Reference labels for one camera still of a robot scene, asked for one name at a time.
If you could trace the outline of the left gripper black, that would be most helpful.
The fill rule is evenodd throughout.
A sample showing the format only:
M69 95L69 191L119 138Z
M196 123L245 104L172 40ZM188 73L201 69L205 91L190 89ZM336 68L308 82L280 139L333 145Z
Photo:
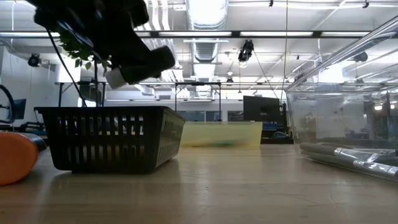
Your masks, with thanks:
M148 65L151 51L134 32L149 21L145 0L27 0L34 22L49 32L68 31L113 67Z

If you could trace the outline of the thin dark paintbrush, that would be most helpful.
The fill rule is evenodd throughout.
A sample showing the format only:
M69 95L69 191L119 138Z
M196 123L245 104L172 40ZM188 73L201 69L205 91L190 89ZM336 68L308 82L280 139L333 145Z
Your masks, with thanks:
M366 160L360 160L350 157L326 156L305 151L302 151L302 155L318 162L398 181L397 156L373 154Z

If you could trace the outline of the orange paint tube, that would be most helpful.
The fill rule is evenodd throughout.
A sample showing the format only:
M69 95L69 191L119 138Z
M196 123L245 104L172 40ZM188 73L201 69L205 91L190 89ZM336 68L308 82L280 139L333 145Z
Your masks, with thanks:
M46 149L45 141L35 134L0 132L0 186L25 178Z

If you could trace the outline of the green plant in black pot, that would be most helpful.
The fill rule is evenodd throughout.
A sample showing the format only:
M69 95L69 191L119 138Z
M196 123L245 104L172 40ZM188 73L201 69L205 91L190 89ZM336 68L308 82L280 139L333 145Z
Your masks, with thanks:
M99 64L102 65L104 73L111 68L110 56L107 56L105 59L99 59L98 57L94 56L88 46L77 41L77 39L68 31L59 31L58 33L60 34L60 46L67 52L67 55L71 59L74 59L75 68L84 66L88 70L91 67L94 67L95 76L98 76Z

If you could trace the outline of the black slotted plastic basket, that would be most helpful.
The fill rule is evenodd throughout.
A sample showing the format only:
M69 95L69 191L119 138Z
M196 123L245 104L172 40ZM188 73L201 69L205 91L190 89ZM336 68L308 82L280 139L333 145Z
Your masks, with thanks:
M81 173L153 172L178 154L185 124L167 106L36 110L55 168Z

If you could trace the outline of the black ceiling spotlight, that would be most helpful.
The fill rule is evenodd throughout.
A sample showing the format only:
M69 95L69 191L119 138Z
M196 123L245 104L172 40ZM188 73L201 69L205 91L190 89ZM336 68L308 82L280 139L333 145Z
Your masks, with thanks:
M41 59L40 59L40 54L31 54L30 58L28 59L28 65L31 67L40 67L41 66Z

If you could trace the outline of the blue-screen monitor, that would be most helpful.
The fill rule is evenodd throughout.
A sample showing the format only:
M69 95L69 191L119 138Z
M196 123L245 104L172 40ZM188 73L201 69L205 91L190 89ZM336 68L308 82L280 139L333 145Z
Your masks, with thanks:
M14 100L15 119L24 119L26 102L26 99Z

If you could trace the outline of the yellow translucent plastic bin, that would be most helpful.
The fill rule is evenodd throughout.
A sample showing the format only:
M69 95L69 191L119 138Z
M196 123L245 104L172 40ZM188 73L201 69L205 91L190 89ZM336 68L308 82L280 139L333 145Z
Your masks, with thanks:
M262 123L255 121L189 121L183 127L182 147L258 148Z

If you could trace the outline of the black monitor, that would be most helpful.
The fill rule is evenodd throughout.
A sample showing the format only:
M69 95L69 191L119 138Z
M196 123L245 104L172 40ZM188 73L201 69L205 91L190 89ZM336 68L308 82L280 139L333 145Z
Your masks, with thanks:
M281 118L279 100L243 96L243 118L245 121L278 122Z

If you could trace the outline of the clear plastic bin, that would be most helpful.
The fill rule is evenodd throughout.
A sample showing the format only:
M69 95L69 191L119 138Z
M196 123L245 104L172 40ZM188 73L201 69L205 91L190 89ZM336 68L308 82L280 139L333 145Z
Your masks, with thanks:
M389 30L398 31L398 16L371 32ZM398 36L358 39L285 94L297 154L303 156L299 144L313 143L395 149L398 157Z

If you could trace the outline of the silver ceiling duct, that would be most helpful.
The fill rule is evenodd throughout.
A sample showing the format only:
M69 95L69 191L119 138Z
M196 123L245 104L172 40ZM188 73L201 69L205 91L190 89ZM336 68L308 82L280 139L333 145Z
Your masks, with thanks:
M228 14L228 0L185 0L190 30L223 30ZM193 74L199 82L212 81L220 44L216 39L195 39L191 44Z

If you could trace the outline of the black overhead frame bar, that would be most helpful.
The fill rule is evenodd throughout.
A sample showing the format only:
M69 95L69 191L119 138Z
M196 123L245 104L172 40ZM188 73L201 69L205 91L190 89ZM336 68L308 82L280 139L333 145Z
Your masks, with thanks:
M398 31L389 30L381 34L368 31L189 31L189 30L170 30L170 31L137 31L138 37L145 39L155 38L227 38L227 39L358 39L372 33L375 37L395 37ZM9 39L44 39L47 38L46 32L27 32L27 31L0 31L0 38Z

